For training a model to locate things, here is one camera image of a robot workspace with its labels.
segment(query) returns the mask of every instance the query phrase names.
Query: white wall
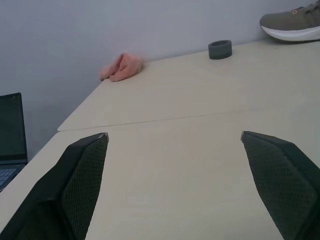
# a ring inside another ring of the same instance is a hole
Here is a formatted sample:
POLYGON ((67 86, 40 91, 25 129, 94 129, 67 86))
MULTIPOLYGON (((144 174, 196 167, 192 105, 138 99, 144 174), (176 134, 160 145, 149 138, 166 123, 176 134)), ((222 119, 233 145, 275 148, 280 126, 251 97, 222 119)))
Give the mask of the white wall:
POLYGON ((1 0, 0 95, 22 92, 32 157, 121 52, 157 59, 263 38, 259 19, 313 0, 1 0))

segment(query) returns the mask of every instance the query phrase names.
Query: laptop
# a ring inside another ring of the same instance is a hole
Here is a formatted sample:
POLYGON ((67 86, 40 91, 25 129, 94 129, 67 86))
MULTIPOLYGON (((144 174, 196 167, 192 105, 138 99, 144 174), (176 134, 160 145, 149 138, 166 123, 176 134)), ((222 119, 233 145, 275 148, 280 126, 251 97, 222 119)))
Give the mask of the laptop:
POLYGON ((0 96, 0 192, 27 163, 21 93, 0 96))

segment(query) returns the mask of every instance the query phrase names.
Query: shoe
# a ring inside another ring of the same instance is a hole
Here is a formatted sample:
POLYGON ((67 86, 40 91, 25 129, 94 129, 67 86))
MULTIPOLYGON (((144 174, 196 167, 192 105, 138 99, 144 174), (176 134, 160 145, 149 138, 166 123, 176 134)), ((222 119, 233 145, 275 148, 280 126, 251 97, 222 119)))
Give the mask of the shoe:
POLYGON ((320 40, 320 0, 293 11, 264 15, 260 26, 270 36, 284 41, 320 40))

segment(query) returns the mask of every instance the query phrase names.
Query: pink towel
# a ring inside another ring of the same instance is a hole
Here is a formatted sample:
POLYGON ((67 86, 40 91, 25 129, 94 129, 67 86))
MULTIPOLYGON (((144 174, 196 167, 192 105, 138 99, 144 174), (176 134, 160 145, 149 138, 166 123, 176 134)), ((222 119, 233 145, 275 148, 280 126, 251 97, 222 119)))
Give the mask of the pink towel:
POLYGON ((100 80, 110 78, 111 82, 118 82, 139 73, 144 61, 128 53, 121 54, 110 66, 106 66, 100 73, 100 80))

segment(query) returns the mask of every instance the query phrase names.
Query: gray tape roll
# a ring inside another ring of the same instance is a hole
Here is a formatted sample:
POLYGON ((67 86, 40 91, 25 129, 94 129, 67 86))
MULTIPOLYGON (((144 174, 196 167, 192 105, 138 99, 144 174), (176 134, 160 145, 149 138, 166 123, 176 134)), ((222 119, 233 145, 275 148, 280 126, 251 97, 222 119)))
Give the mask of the gray tape roll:
POLYGON ((210 43, 208 49, 210 59, 226 59, 232 55, 232 43, 230 40, 210 43))

